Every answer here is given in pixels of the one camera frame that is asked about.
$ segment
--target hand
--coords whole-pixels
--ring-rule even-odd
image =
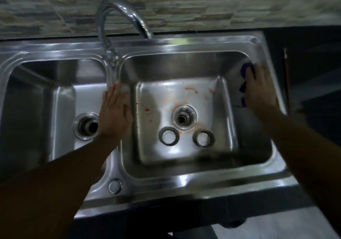
[[[121,140],[131,131],[133,115],[126,105],[130,93],[120,94],[121,84],[116,81],[103,92],[102,106],[98,117],[98,135]]]
[[[250,67],[246,69],[246,106],[250,107],[254,113],[260,117],[266,109],[277,108],[277,98],[274,84],[270,73],[265,67],[255,64],[254,77]]]

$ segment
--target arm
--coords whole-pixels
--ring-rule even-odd
[[[341,234],[341,148],[314,130],[295,124],[277,107],[268,72],[246,72],[245,100],[270,134],[288,168]]]
[[[98,136],[41,168],[0,187],[0,238],[59,238],[76,212],[108,155],[131,129],[133,117],[120,84],[103,93]]]

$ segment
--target person's right arm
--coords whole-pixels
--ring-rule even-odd
[[[263,123],[288,168],[341,235],[341,147],[294,123],[277,107],[270,75],[261,66],[246,71],[246,105]]]

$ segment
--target backsplash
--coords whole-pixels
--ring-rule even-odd
[[[0,0],[0,39],[95,35],[101,0]],[[341,0],[127,0],[153,32],[341,24]],[[117,12],[106,33],[135,33]]]

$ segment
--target faucet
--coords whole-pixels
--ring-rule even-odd
[[[130,22],[135,26],[144,39],[152,39],[153,34],[150,31],[147,23],[139,12],[126,0],[103,0],[97,8],[95,24],[98,38],[100,39],[104,48],[104,59],[107,60],[113,67],[116,67],[119,59],[115,48],[113,48],[111,41],[105,36],[105,20],[108,14],[116,9],[126,16]]]

